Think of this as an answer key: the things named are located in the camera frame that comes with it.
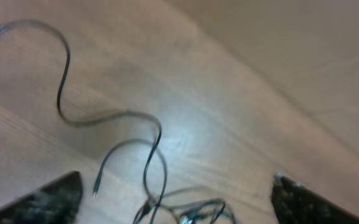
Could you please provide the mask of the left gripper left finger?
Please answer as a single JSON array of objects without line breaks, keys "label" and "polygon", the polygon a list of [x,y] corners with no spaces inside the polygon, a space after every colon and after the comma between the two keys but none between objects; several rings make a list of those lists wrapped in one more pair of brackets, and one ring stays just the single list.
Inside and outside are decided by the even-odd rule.
[{"label": "left gripper left finger", "polygon": [[81,173],[70,171],[0,207],[0,224],[72,224],[82,197]]}]

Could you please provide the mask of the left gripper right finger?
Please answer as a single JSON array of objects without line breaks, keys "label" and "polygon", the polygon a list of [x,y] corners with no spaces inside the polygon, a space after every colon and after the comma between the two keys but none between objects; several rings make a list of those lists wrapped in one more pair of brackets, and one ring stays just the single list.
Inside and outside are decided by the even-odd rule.
[{"label": "left gripper right finger", "polygon": [[279,172],[274,175],[271,203],[279,224],[359,224],[359,216]]}]

